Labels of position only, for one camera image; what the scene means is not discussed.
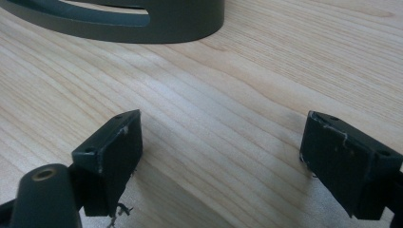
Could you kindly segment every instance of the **wooden table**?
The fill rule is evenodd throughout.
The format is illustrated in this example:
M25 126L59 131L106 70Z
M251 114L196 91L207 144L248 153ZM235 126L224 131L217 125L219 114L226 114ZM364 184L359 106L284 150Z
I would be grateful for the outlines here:
M216 34L92 41L0 10L0 202L112 116L141 109L144 156L116 227L389 227L349 219L298 160L309 110L403 152L403 2L227 0ZM107 227L110 218L86 218Z

